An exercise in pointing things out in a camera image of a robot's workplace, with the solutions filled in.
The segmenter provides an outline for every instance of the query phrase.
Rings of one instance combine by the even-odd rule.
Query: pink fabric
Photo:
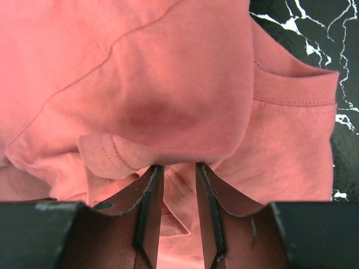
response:
[[[249,197],[330,200],[338,73],[248,1],[2,1],[0,200],[92,206],[165,171],[158,268],[203,268],[194,163]]]

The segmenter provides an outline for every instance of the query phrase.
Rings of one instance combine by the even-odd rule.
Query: white vein pattern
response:
[[[270,17],[268,14],[255,14],[253,12],[250,12],[251,15],[263,19],[263,20],[267,20],[270,22],[273,22],[279,26],[281,26],[283,29],[288,30],[288,31],[293,31],[295,32],[297,35],[302,36],[305,39],[305,43],[306,43],[306,53],[307,55],[311,55],[313,53],[315,53],[316,55],[318,55],[319,57],[319,61],[318,61],[318,65],[319,67],[322,67],[322,63],[323,60],[325,60],[324,66],[325,68],[327,68],[327,65],[329,65],[332,62],[332,57],[329,56],[327,53],[325,53],[321,48],[320,45],[318,44],[318,42],[316,41],[312,41],[310,39],[308,39],[307,37],[305,37],[299,30],[296,21],[297,20],[310,20],[314,23],[316,23],[317,25],[319,25],[321,28],[325,29],[326,31],[326,36],[329,40],[331,40],[332,42],[335,43],[335,40],[333,40],[333,38],[330,36],[330,29],[331,27],[337,22],[339,21],[343,16],[349,16],[348,18],[344,19],[342,22],[342,28],[344,31],[344,37],[342,40],[342,50],[340,51],[340,58],[339,58],[339,64],[343,67],[344,70],[344,77],[338,82],[339,83],[339,87],[343,92],[343,99],[344,102],[348,105],[347,108],[338,108],[338,110],[340,110],[340,114],[337,114],[335,117],[335,121],[339,124],[345,125],[348,127],[348,129],[350,131],[352,131],[353,133],[355,133],[357,136],[359,136],[359,133],[356,132],[356,127],[351,123],[351,120],[349,118],[348,115],[344,114],[343,111],[354,111],[354,112],[359,112],[359,109],[357,107],[354,106],[353,103],[351,103],[350,101],[347,100],[347,95],[345,92],[345,88],[344,88],[344,83],[349,79],[349,68],[348,68],[348,63],[349,60],[345,55],[345,51],[346,51],[346,38],[347,38],[347,22],[348,21],[352,21],[352,20],[358,20],[358,10],[357,10],[357,5],[355,3],[355,0],[347,0],[348,1],[348,6],[346,7],[345,10],[343,10],[341,12],[341,14],[336,17],[335,19],[333,19],[328,26],[325,26],[323,23],[321,23],[320,21],[312,18],[311,16],[309,16],[307,14],[307,12],[305,11],[304,8],[302,8],[301,4],[300,4],[300,0],[294,0],[296,7],[298,8],[299,12],[300,12],[300,16],[294,16],[292,10],[290,9],[287,0],[285,0],[286,2],[286,7],[288,9],[289,12],[289,16],[290,18],[283,24],[281,24],[280,22],[278,22],[277,20],[273,19],[272,17]],[[348,201],[347,198],[347,194],[346,193],[340,193],[339,190],[334,189],[333,190],[333,195],[332,197],[337,200],[338,198],[343,198],[346,201]]]

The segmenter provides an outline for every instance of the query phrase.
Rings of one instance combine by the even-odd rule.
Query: pink shirt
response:
[[[158,268],[203,268],[197,161],[263,204],[330,200],[338,73],[248,4],[2,1],[0,200],[93,206],[167,165]]]

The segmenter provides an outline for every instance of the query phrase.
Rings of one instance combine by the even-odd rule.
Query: garment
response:
[[[203,268],[195,162],[262,204],[330,200],[338,73],[248,5],[0,3],[0,200],[93,206],[167,165],[158,268]]]

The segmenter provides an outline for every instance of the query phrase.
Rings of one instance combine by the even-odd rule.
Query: black marble surface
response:
[[[359,201],[359,0],[251,0],[250,13],[301,61],[340,72],[333,201]]]

